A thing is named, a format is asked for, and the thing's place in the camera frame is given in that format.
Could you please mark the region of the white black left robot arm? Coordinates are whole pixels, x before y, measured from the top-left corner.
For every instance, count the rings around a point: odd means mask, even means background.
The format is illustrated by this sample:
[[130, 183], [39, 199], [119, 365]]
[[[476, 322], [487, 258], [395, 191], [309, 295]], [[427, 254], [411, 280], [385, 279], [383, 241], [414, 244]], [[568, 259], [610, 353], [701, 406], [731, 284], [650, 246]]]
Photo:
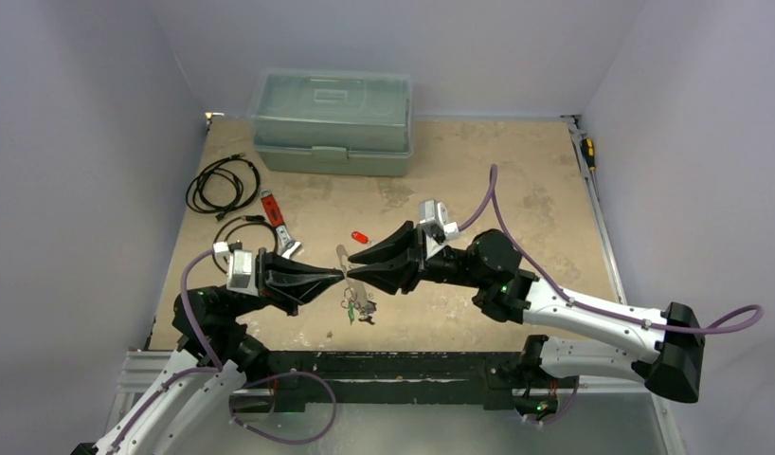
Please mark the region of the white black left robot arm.
[[94, 443], [81, 443], [76, 454], [172, 454], [177, 443], [218, 407], [229, 423], [283, 445], [310, 444], [331, 425], [302, 439], [286, 439], [244, 422], [232, 394], [259, 385], [276, 386], [290, 377], [317, 382], [337, 402], [332, 387], [315, 373], [273, 371], [271, 351], [246, 332], [237, 318], [273, 306], [295, 316], [346, 275], [336, 268], [297, 263], [241, 243], [218, 242], [191, 260], [182, 272], [174, 303], [177, 347], [153, 383], [120, 421]]

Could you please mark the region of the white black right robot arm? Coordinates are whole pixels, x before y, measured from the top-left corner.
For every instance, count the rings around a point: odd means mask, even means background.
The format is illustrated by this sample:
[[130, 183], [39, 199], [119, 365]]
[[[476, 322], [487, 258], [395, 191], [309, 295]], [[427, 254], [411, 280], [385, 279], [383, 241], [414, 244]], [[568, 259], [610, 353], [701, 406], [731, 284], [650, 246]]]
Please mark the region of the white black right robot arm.
[[706, 341], [691, 307], [672, 302], [659, 310], [569, 294], [521, 269], [521, 253], [497, 229], [480, 233], [465, 249], [422, 227], [411, 226], [408, 238], [402, 293], [421, 281], [470, 287], [477, 291], [473, 304], [489, 319], [584, 337], [581, 346], [554, 337], [529, 341], [529, 353], [517, 361], [525, 383], [539, 386], [551, 377], [583, 374], [616, 377], [678, 403], [698, 401]]

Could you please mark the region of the key with red tag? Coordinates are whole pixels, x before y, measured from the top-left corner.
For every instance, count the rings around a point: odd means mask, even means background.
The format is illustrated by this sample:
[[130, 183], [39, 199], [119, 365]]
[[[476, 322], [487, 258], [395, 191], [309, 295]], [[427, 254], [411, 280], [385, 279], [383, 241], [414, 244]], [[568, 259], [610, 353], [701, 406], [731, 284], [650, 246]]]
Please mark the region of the key with red tag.
[[360, 245], [370, 246], [372, 244], [371, 238], [361, 231], [357, 231], [357, 230], [353, 231], [351, 233], [351, 237], [354, 239], [355, 242], [357, 242]]

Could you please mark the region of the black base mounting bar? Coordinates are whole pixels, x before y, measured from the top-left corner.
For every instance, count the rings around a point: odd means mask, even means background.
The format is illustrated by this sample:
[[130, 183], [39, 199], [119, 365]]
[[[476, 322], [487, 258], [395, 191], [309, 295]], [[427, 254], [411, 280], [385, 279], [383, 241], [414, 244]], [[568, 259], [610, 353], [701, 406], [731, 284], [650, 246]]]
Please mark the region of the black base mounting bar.
[[243, 372], [247, 386], [273, 391], [279, 412], [331, 403], [535, 409], [534, 398], [577, 382], [523, 352], [272, 351]]

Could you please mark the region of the green plastic toolbox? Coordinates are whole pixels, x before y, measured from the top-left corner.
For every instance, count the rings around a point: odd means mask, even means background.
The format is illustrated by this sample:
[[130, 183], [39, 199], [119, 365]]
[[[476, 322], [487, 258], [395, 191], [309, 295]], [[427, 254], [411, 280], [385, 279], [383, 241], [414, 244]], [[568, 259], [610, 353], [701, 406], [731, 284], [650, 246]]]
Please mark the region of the green plastic toolbox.
[[246, 113], [271, 171], [403, 177], [413, 156], [406, 74], [267, 68]]

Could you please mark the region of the yellow black screwdriver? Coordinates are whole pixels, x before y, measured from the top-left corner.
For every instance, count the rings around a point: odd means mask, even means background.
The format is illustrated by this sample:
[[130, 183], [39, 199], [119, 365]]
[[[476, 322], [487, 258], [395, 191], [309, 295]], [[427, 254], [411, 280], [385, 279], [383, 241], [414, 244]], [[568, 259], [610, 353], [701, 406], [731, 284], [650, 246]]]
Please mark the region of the yellow black screwdriver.
[[591, 172], [596, 171], [596, 154], [591, 138], [585, 137], [581, 140], [580, 149], [587, 168]]

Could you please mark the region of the red handled adjustable wrench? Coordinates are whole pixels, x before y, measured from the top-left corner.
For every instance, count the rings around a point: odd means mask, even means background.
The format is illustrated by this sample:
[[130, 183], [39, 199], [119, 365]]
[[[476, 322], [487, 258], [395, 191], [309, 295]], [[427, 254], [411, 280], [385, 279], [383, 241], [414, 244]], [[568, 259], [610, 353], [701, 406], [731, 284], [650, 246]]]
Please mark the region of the red handled adjustable wrench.
[[285, 259], [291, 259], [302, 248], [301, 242], [295, 240], [290, 234], [278, 201], [270, 190], [261, 191], [261, 203], [265, 216], [277, 233], [278, 254]]

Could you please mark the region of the aluminium frame rail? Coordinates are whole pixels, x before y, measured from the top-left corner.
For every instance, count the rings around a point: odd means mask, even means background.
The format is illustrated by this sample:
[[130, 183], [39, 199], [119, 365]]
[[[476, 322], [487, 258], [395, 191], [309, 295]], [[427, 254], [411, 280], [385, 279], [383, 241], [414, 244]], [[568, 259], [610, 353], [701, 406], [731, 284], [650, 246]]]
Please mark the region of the aluminium frame rail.
[[[584, 161], [581, 153], [580, 143], [588, 134], [579, 126], [580, 116], [561, 116], [561, 120], [566, 124], [569, 136], [578, 161], [578, 166], [582, 178], [585, 180], [586, 191], [592, 212], [595, 218], [598, 234], [604, 253], [606, 270], [614, 289], [615, 299], [618, 303], [627, 304], [627, 297], [622, 284], [620, 270], [616, 261], [613, 247], [608, 237], [607, 227], [604, 221], [604, 215], [600, 205], [600, 198], [597, 187], [596, 172], [591, 172]], [[656, 412], [658, 430], [661, 434], [660, 439], [664, 443], [667, 454], [685, 454], [686, 448], [678, 434], [676, 421], [672, 414], [671, 406], [664, 399], [655, 395], [651, 396], [653, 407]]]

